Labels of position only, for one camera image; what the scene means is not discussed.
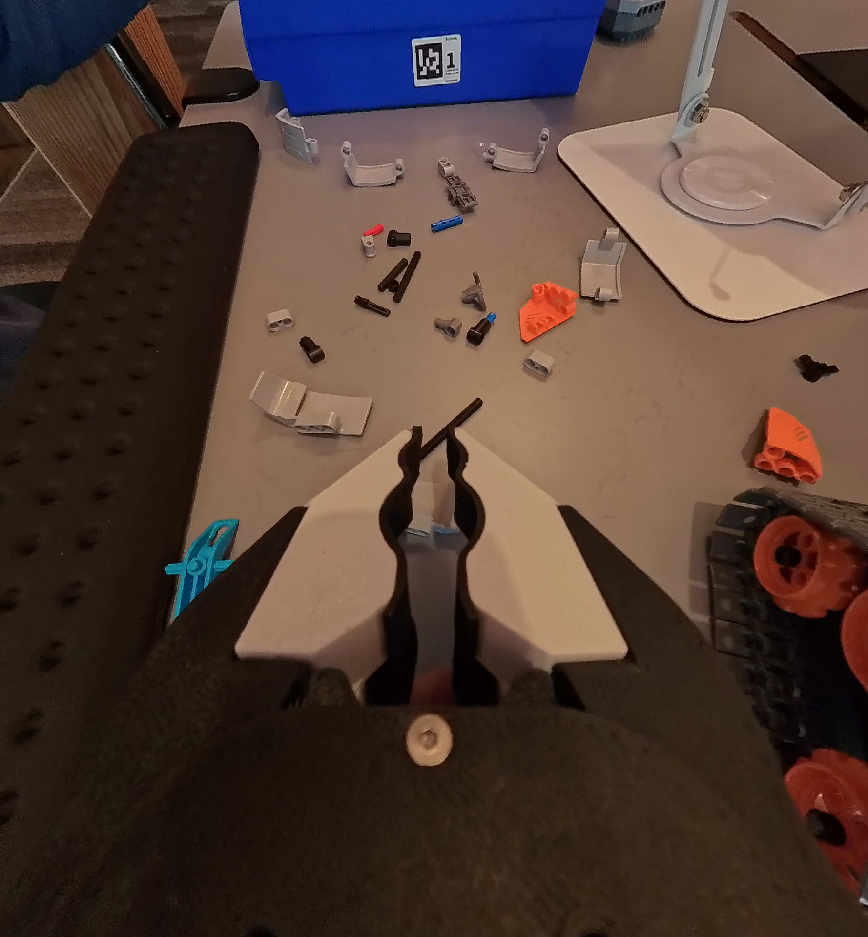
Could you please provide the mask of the large grey curved panel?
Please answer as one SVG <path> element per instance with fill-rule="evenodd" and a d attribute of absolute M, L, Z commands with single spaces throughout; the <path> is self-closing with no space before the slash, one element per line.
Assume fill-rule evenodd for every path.
<path fill-rule="evenodd" d="M 266 417 L 308 436 L 361 437 L 372 398 L 316 392 L 299 381 L 263 371 L 249 400 Z"/>

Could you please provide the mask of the grey panel with lugs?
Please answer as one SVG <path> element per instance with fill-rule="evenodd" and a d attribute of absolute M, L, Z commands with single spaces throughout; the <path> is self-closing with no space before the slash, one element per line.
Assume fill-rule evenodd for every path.
<path fill-rule="evenodd" d="M 605 304 L 622 296 L 620 265 L 627 241 L 617 227 L 607 227 L 597 240 L 587 240 L 579 272 L 579 296 Z"/>

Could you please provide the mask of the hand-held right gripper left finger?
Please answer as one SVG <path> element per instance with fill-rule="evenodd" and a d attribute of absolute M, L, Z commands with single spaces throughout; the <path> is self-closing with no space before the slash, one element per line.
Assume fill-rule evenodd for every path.
<path fill-rule="evenodd" d="M 342 671 L 370 701 L 407 701 L 418 638 L 401 537 L 422 428 L 398 433 L 311 500 L 238 638 L 243 660 Z"/>

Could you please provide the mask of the grey orange tracked toy robot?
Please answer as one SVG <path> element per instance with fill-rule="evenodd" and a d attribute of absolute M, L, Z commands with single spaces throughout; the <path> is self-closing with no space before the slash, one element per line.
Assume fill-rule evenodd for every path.
<path fill-rule="evenodd" d="M 707 547 L 711 638 L 868 916 L 868 506 L 750 489 Z"/>

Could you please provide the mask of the wooden cabinet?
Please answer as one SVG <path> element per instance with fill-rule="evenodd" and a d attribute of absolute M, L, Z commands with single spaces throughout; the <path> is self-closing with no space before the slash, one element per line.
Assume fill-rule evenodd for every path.
<path fill-rule="evenodd" d="M 148 4 L 85 62 L 4 110 L 93 215 L 137 138 L 179 125 L 186 82 Z"/>

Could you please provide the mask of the small pale building piece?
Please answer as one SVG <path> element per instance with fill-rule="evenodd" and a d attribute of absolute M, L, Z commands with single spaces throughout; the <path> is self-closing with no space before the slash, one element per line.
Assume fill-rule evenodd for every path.
<path fill-rule="evenodd" d="M 451 481 L 419 480 L 413 489 L 413 517 L 406 533 L 426 538 L 458 534 L 454 510 L 455 487 Z"/>

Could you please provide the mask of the small black pad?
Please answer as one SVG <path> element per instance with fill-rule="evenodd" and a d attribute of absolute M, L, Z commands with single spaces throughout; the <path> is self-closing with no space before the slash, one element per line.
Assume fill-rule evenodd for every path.
<path fill-rule="evenodd" d="M 186 84 L 181 105 L 186 109 L 205 104 L 234 103 L 251 97 L 260 86 L 260 81 L 246 67 L 205 68 Z"/>

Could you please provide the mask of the blue bin with printed tag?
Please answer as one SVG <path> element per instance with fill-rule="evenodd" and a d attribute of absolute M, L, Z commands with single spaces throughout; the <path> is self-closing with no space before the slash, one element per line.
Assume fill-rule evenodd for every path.
<path fill-rule="evenodd" d="M 574 94 L 603 1 L 241 1 L 256 77 L 290 113 Z"/>

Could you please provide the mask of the orange flat panel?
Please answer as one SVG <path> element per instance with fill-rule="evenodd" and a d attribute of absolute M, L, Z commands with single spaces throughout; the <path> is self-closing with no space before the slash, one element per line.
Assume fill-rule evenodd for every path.
<path fill-rule="evenodd" d="M 550 281 L 534 284 L 531 298 L 519 311 L 521 341 L 531 343 L 571 319 L 577 311 L 578 298 L 576 291 Z"/>

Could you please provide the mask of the blue brick separator tool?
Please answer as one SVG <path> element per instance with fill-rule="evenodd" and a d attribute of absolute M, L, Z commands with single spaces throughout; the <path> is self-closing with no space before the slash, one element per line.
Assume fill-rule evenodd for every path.
<path fill-rule="evenodd" d="M 240 521 L 219 519 L 186 549 L 182 559 L 165 566 L 165 574 L 176 580 L 168 624 L 232 564 L 229 556 Z"/>

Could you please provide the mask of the orange wedge piece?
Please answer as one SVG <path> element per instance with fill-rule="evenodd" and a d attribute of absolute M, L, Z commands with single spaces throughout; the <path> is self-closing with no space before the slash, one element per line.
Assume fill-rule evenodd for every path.
<path fill-rule="evenodd" d="M 792 414 L 769 407 L 752 467 L 794 484 L 816 485 L 823 477 L 820 452 L 811 431 Z"/>

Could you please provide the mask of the long black axle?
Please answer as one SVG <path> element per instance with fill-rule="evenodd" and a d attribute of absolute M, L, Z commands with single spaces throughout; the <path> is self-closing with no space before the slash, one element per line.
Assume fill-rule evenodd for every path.
<path fill-rule="evenodd" d="M 460 413 L 452 417 L 446 425 L 436 431 L 430 439 L 423 443 L 420 450 L 420 459 L 424 461 L 429 455 L 436 451 L 447 439 L 449 431 L 462 427 L 466 421 L 475 415 L 482 407 L 483 403 L 484 401 L 482 398 L 475 398 L 470 404 L 467 404 Z"/>

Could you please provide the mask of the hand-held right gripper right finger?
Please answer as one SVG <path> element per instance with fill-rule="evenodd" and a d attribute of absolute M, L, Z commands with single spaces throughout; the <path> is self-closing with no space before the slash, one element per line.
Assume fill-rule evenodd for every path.
<path fill-rule="evenodd" d="M 453 688 L 491 705 L 522 673 L 624 660 L 629 646 L 557 501 L 463 429 L 445 437 L 456 564 Z"/>

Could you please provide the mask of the dark grey beam piece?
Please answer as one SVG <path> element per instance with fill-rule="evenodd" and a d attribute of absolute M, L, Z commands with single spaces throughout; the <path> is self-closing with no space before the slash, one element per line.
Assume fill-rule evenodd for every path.
<path fill-rule="evenodd" d="M 449 203 L 461 215 L 471 213 L 478 205 L 478 200 L 469 185 L 457 174 L 454 164 L 448 158 L 440 158 L 438 171 Z"/>

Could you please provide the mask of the grey toy motor block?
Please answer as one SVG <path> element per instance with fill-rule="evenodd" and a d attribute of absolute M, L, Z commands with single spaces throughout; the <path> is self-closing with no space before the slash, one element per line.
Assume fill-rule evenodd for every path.
<path fill-rule="evenodd" d="M 599 37 L 616 43 L 649 36 L 661 21 L 665 1 L 605 1 L 597 24 Z"/>

